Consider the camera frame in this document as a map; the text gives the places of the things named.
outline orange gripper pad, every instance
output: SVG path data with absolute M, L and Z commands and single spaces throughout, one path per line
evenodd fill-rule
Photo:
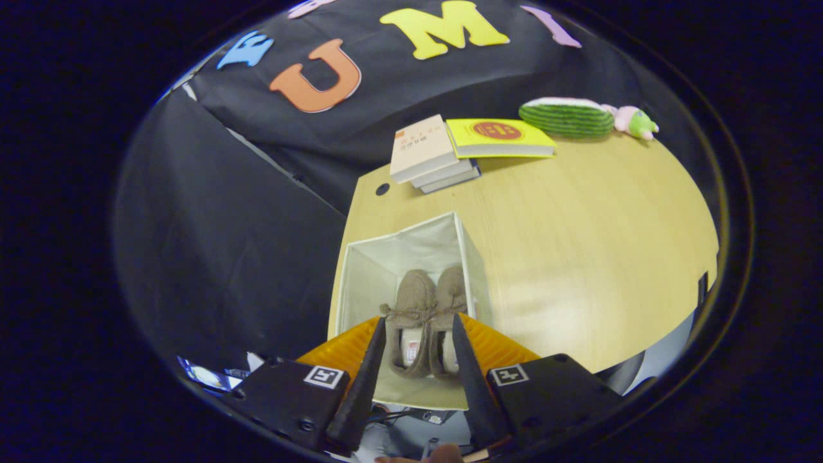
M 353 326 L 350 330 L 303 354 L 297 362 L 337 368 L 348 372 L 349 386 L 351 386 L 360 370 L 360 363 L 363 362 L 365 351 L 369 348 L 371 336 L 379 320 L 380 317 L 376 316 Z
M 492 368 L 508 367 L 540 358 L 536 353 L 514 342 L 505 334 L 469 316 L 460 314 L 460 321 L 466 329 L 466 335 L 472 344 L 474 356 L 477 358 L 483 376 Z

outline red circle logo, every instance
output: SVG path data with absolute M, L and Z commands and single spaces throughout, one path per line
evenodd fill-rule
M 472 126 L 472 131 L 488 138 L 498 140 L 516 140 L 523 137 L 523 132 L 501 122 L 478 122 Z

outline hand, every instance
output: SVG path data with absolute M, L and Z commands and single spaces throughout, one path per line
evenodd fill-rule
M 374 463 L 419 463 L 417 460 L 409 460 L 408 458 L 387 458 L 381 456 L 374 459 Z M 460 456 L 460 447 L 455 444 L 443 444 L 437 447 L 435 451 L 431 452 L 431 456 L 423 459 L 422 463 L 463 463 L 463 457 Z

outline yellow letter m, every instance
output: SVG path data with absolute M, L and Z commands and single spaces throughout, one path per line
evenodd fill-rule
M 399 27 L 416 47 L 414 57 L 417 59 L 428 59 L 449 51 L 449 47 L 435 42 L 432 36 L 459 49 L 464 48 L 466 36 L 463 29 L 468 30 L 469 41 L 481 47 L 509 43 L 509 37 L 489 24 L 474 3 L 463 0 L 443 2 L 442 18 L 412 8 L 403 8 L 384 15 L 380 22 Z

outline green striped plush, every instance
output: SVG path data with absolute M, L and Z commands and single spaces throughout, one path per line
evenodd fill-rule
M 550 135 L 567 138 L 605 137 L 613 129 L 614 115 L 591 101 L 552 99 L 562 102 L 529 101 L 520 106 L 520 118 Z

